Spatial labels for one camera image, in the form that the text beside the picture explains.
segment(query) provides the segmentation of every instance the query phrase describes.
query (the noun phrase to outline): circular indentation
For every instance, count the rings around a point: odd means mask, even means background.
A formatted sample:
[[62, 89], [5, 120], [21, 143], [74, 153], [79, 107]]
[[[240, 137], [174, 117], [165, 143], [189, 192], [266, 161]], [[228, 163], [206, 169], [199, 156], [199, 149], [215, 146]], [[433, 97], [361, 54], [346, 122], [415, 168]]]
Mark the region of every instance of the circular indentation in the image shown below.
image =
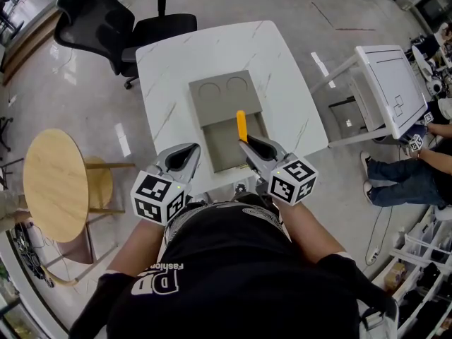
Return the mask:
[[204, 83], [199, 87], [198, 94], [201, 98], [218, 98], [220, 96], [220, 87], [214, 83]]
[[234, 76], [229, 79], [226, 83], [226, 86], [227, 89], [233, 90], [235, 92], [244, 92], [248, 90], [248, 83], [238, 76]]

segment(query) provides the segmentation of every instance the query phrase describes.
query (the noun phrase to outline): orange handle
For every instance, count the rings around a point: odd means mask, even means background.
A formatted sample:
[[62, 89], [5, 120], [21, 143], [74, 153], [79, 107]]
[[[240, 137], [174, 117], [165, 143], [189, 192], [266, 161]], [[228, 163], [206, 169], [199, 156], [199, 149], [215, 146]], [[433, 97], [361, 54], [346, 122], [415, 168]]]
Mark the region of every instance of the orange handle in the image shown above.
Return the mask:
[[237, 111], [237, 128], [239, 129], [239, 138], [248, 143], [248, 130], [246, 129], [246, 117], [245, 112], [242, 110]]

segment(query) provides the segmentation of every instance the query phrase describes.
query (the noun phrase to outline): black t-shirt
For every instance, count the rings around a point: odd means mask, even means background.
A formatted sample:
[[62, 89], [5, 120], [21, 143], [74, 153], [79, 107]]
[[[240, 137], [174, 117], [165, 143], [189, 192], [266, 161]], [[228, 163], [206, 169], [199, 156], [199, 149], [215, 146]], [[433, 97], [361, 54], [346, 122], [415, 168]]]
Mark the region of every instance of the black t-shirt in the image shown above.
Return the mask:
[[[440, 142], [435, 152], [444, 153], [445, 155], [452, 155], [452, 139], [444, 139]], [[439, 195], [449, 205], [452, 205], [452, 176], [433, 169], [433, 178], [438, 189]]]
[[137, 278], [103, 275], [70, 338], [92, 338], [105, 324], [109, 338], [190, 332], [358, 338], [357, 297], [374, 294], [383, 302], [385, 294], [349, 258], [303, 263], [285, 234], [250, 208], [206, 208]]

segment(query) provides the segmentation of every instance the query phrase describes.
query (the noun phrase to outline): black office chair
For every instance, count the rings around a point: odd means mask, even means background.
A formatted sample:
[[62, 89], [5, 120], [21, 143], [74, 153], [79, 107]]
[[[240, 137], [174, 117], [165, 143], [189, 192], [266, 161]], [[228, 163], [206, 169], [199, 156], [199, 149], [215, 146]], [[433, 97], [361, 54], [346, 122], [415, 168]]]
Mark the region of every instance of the black office chair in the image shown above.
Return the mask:
[[157, 18], [140, 20], [135, 27], [135, 16], [117, 0], [58, 0], [56, 7], [63, 14], [55, 27], [55, 41], [109, 59], [116, 75], [130, 77], [126, 89], [138, 78], [138, 48], [197, 29], [194, 15], [166, 16], [166, 0], [158, 0]]

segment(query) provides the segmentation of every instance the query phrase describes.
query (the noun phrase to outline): glossy floor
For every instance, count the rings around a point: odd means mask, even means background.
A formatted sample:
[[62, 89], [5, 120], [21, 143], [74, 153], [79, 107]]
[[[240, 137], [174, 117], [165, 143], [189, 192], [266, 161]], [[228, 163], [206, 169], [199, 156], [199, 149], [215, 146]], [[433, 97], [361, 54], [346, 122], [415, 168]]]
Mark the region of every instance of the glossy floor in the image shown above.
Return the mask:
[[[137, 20], [157, 15], [157, 0], [125, 0], [124, 3], [136, 14]], [[421, 32], [414, 18], [390, 0], [167, 0], [167, 13], [177, 12], [195, 14], [199, 29], [244, 21], [274, 21], [308, 86], [323, 76], [316, 60], [331, 70], [350, 56], [357, 45], [406, 47], [409, 39]], [[98, 155], [110, 162], [136, 163], [136, 169], [114, 170], [114, 204], [125, 207], [126, 214], [93, 225], [93, 241], [99, 254], [115, 242], [123, 244], [138, 222], [133, 216], [129, 191], [138, 169], [144, 169], [155, 157], [139, 83], [125, 90], [124, 81], [123, 77], [113, 74], [106, 59], [60, 47], [50, 40], [3, 91], [2, 112], [14, 118], [7, 133], [12, 151], [3, 153], [5, 161], [24, 157], [33, 138], [43, 129], [52, 127], [69, 133], [84, 155]], [[346, 77], [335, 79], [334, 83], [334, 88], [326, 86], [314, 96], [330, 139], [337, 138], [336, 117], [342, 121], [340, 117], [344, 112], [336, 112], [335, 116], [328, 105], [351, 95]], [[11, 101], [9, 108], [6, 107], [8, 99]], [[387, 258], [394, 232], [399, 227], [410, 227], [424, 207], [404, 205], [392, 210], [383, 251], [376, 264], [367, 268], [364, 255], [380, 209], [369, 205], [362, 193], [364, 173], [359, 161], [362, 149], [380, 160], [398, 159], [394, 146], [372, 142], [317, 152], [308, 159], [319, 170], [321, 178], [306, 204], [345, 246], [358, 266], [371, 275]], [[20, 167], [17, 172], [13, 185], [20, 189]], [[221, 195], [222, 199], [227, 199], [231, 193], [231, 187], [215, 192], [219, 199]], [[390, 211], [389, 208], [381, 211], [371, 247], [380, 245]], [[44, 262], [58, 256], [53, 243], [42, 237], [39, 230], [34, 230], [33, 239]], [[111, 258], [109, 256], [73, 288], [49, 289], [43, 281], [36, 281], [43, 297], [65, 326], [76, 319]], [[52, 266], [52, 271], [64, 279], [74, 278], [83, 269], [83, 265], [70, 261]]]

